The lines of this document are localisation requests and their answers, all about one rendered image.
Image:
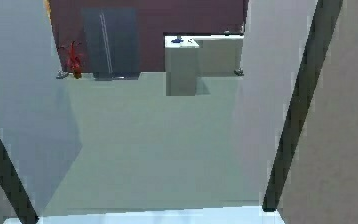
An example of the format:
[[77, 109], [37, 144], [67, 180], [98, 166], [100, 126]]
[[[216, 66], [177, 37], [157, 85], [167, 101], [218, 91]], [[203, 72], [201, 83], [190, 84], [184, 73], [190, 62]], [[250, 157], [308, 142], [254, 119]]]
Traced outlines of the white kitchen counter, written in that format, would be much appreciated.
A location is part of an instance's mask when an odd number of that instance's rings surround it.
[[167, 96], [195, 96], [202, 77], [242, 76], [243, 34], [181, 35], [183, 42], [171, 43], [176, 36], [165, 37]]

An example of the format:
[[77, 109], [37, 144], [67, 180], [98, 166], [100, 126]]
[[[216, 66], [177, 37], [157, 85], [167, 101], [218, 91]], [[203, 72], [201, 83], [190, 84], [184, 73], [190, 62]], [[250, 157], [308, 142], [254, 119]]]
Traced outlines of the dark grey fridge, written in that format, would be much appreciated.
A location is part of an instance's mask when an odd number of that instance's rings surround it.
[[[101, 12], [105, 15], [113, 73], [108, 72]], [[89, 72], [99, 80], [138, 79], [139, 37], [136, 10], [131, 7], [83, 8], [81, 10], [89, 56]]]

